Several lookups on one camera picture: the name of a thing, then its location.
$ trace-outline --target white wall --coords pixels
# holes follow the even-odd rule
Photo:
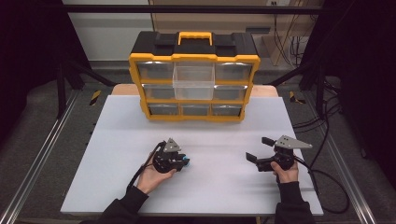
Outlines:
[[[63,0],[81,5],[148,5],[148,0]],[[137,35],[152,31],[150,14],[69,13],[90,61],[127,61]]]

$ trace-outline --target black sleeve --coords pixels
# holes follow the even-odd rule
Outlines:
[[[134,224],[139,219],[137,212],[149,196],[135,186],[121,200],[114,200],[96,221],[80,224]]]
[[[278,184],[280,203],[276,206],[276,224],[315,223],[309,203],[301,196],[299,182]]]

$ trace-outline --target white tabletop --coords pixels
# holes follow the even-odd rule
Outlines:
[[[295,137],[282,98],[251,97],[241,122],[151,121],[139,96],[106,99],[92,138],[61,212],[102,213],[121,198],[139,166],[161,141],[172,137],[191,164],[162,183],[144,203],[143,216],[261,216],[274,214],[279,202],[272,172],[258,172],[246,160],[274,155],[262,137]],[[301,151],[294,153],[302,157]],[[322,215],[306,169],[300,165],[303,198],[314,215]]]

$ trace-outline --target yellow plastic organizer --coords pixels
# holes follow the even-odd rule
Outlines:
[[[240,121],[260,57],[251,34],[141,32],[129,63],[148,119]]]

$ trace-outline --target hand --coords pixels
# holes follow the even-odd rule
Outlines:
[[[150,165],[146,167],[137,181],[137,188],[145,194],[149,194],[155,190],[165,179],[171,178],[177,171],[176,169],[173,169],[166,174],[161,174],[152,165],[152,159],[148,164]]]
[[[297,161],[294,161],[294,164],[287,171],[283,170],[276,161],[272,161],[271,166],[274,169],[273,174],[278,175],[281,184],[298,181]]]

